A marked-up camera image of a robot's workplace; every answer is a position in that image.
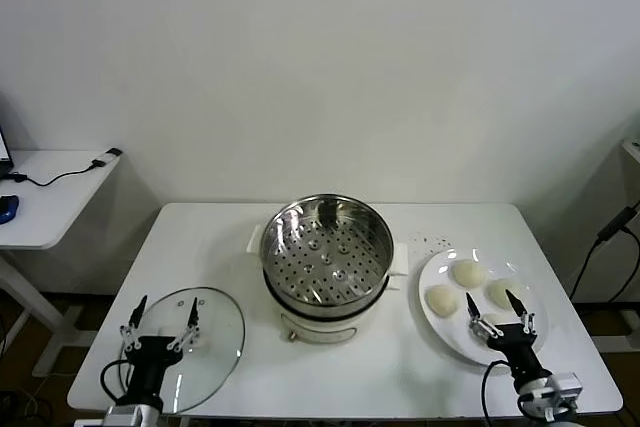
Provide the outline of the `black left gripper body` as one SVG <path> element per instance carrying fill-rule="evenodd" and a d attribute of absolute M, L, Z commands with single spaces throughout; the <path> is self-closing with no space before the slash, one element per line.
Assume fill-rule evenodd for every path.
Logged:
<path fill-rule="evenodd" d="M 166 371 L 183 359 L 180 348 L 170 347 L 168 336 L 143 336 L 141 347 L 126 354 L 133 367 L 126 397 L 130 400 L 159 399 Z"/>

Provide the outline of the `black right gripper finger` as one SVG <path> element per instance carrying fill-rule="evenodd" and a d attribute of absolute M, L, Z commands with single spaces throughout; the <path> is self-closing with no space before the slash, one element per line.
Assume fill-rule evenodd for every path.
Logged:
<path fill-rule="evenodd" d="M 469 329 L 480 340 L 498 339 L 503 331 L 483 317 L 469 292 L 465 293 L 467 310 L 470 316 Z"/>
<path fill-rule="evenodd" d="M 523 302 L 518 297 L 516 297 L 509 289 L 505 290 L 505 294 L 515 314 L 520 319 L 520 324 L 523 327 L 523 332 L 525 334 L 535 335 L 535 314 L 529 312 L 524 306 Z"/>

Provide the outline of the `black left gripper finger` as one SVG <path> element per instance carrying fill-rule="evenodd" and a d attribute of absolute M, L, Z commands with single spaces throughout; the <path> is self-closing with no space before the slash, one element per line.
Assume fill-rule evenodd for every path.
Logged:
<path fill-rule="evenodd" d="M 186 328 L 167 345 L 168 350 L 184 350 L 198 340 L 200 335 L 198 298 L 193 300 Z"/>
<path fill-rule="evenodd" d="M 120 334 L 125 350 L 138 350 L 142 346 L 138 334 L 138 327 L 145 311 L 146 302 L 147 296 L 144 295 L 139 304 L 133 309 L 128 323 L 120 326 Z"/>

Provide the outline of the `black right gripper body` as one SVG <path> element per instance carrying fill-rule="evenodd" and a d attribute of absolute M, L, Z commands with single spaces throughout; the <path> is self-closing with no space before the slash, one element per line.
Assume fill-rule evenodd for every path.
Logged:
<path fill-rule="evenodd" d="M 510 367 L 514 388 L 520 390 L 525 384 L 548 377 L 533 350 L 536 334 L 525 333 L 521 324 L 501 324 L 501 336 L 490 337 L 487 346 L 501 352 Z"/>

